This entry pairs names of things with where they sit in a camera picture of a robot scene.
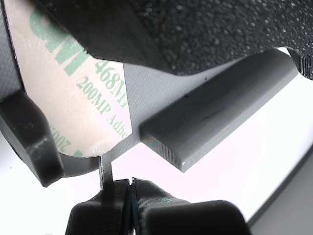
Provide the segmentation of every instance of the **white surface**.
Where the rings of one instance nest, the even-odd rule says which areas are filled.
[[[224,199],[249,220],[313,142],[312,91],[296,77],[185,174],[140,144],[112,163],[114,179],[151,180],[190,202]],[[1,235],[63,235],[71,208],[99,189],[97,171],[41,187],[0,137]]]

